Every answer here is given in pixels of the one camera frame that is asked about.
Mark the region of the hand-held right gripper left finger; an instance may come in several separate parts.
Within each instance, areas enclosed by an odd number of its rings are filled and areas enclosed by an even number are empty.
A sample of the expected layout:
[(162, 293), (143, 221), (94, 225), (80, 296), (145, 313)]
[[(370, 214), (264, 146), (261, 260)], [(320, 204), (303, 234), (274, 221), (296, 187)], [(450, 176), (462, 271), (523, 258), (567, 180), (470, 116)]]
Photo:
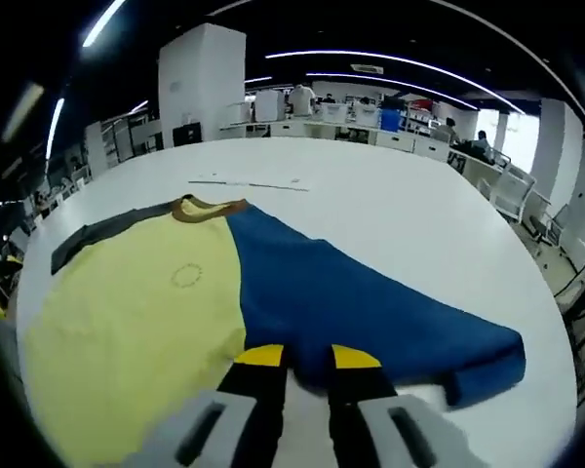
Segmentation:
[(142, 467), (270, 467), (282, 436), (286, 350), (239, 355), (215, 390), (190, 400), (140, 450)]

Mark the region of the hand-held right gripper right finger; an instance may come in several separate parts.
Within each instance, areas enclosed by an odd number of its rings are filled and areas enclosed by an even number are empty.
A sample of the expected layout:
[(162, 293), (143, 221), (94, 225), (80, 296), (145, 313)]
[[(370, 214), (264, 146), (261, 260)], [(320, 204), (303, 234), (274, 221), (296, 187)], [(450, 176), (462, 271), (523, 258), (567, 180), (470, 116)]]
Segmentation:
[(466, 467), (463, 431), (424, 401), (398, 395), (381, 363), (334, 345), (329, 432), (339, 467)]

